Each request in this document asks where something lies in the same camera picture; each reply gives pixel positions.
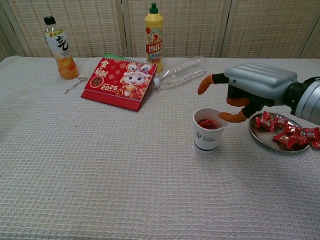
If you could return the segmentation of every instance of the metal plate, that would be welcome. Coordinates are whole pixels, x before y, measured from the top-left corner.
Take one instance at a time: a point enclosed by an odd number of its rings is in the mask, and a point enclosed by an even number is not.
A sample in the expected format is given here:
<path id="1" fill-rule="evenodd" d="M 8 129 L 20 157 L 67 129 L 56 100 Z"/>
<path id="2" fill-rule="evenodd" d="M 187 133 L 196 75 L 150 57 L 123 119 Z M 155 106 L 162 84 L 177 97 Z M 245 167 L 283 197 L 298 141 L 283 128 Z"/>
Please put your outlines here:
<path id="1" fill-rule="evenodd" d="M 291 125 L 302 127 L 300 124 L 298 124 L 297 122 L 293 121 L 292 119 L 290 119 L 286 116 L 283 116 L 283 115 L 277 114 L 277 113 L 272 113 L 272 112 L 270 114 L 273 115 L 273 117 L 287 119 L 288 123 Z M 291 149 L 289 149 L 285 145 L 282 145 L 281 143 L 273 140 L 273 137 L 275 135 L 280 134 L 283 131 L 283 129 L 277 127 L 274 132 L 270 132 L 263 127 L 257 128 L 256 118 L 257 117 L 261 118 L 262 115 L 263 115 L 263 113 L 257 113 L 249 121 L 249 132 L 260 143 L 262 143 L 263 145 L 265 145 L 271 149 L 277 150 L 277 151 L 291 152 L 291 153 L 301 152 L 303 150 L 306 150 L 309 147 L 309 144 L 303 145 L 303 146 L 295 144 Z"/>

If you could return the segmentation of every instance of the orange finger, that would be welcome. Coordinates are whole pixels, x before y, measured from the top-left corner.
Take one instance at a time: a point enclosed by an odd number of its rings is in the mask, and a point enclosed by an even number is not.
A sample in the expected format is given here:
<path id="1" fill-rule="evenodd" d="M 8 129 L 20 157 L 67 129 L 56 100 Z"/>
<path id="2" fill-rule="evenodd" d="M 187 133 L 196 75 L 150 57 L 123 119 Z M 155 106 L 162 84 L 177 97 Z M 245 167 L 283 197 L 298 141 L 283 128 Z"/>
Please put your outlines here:
<path id="1" fill-rule="evenodd" d="M 214 81 L 212 80 L 212 76 L 213 76 L 213 74 L 210 74 L 202 80 L 202 82 L 200 83 L 200 85 L 198 87 L 198 94 L 199 95 L 203 94 L 209 88 L 209 86 L 214 83 Z"/>
<path id="2" fill-rule="evenodd" d="M 250 99 L 247 97 L 227 98 L 226 103 L 235 107 L 244 107 L 250 103 Z"/>
<path id="3" fill-rule="evenodd" d="M 219 113 L 218 116 L 229 123 L 242 123 L 247 120 L 247 118 L 242 113 L 242 111 L 240 111 L 237 114 L 230 114 L 228 112 L 221 112 L 221 113 Z"/>

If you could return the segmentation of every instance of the paper cup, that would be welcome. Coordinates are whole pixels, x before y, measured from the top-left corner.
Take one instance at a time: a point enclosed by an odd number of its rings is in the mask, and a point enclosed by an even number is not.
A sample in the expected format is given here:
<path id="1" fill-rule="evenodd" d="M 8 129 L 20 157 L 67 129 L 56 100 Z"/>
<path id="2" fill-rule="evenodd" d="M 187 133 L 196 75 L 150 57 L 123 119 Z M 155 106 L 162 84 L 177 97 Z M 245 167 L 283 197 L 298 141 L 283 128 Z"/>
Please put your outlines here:
<path id="1" fill-rule="evenodd" d="M 218 116 L 220 111 L 213 108 L 203 108 L 193 114 L 193 143 L 194 148 L 201 153 L 213 153 L 222 136 L 227 121 Z M 217 123 L 217 129 L 206 129 L 199 126 L 198 122 L 204 119 L 212 120 Z"/>

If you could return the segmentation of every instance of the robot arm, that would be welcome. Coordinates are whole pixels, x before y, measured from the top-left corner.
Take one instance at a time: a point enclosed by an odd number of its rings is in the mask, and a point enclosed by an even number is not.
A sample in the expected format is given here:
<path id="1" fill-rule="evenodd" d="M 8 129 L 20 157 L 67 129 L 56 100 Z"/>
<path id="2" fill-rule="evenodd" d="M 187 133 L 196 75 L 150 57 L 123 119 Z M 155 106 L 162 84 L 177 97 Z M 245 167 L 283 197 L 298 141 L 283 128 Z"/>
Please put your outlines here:
<path id="1" fill-rule="evenodd" d="M 247 63 L 208 75 L 201 82 L 198 94 L 203 94 L 211 84 L 228 84 L 226 102 L 243 107 L 237 114 L 220 113 L 228 122 L 244 122 L 264 106 L 286 105 L 291 108 L 291 114 L 320 125 L 320 77 L 300 83 L 293 71 Z"/>

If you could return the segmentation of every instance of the empty clear bottle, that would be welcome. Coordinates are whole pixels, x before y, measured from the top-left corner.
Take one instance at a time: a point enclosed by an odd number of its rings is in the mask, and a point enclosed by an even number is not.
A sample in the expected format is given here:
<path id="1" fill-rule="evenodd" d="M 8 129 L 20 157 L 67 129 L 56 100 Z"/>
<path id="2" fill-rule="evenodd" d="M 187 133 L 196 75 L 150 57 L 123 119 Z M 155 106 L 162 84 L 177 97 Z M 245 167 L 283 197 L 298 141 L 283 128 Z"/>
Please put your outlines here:
<path id="1" fill-rule="evenodd" d="M 162 70 L 153 79 L 155 88 L 173 88 L 207 73 L 205 58 L 194 56 Z"/>

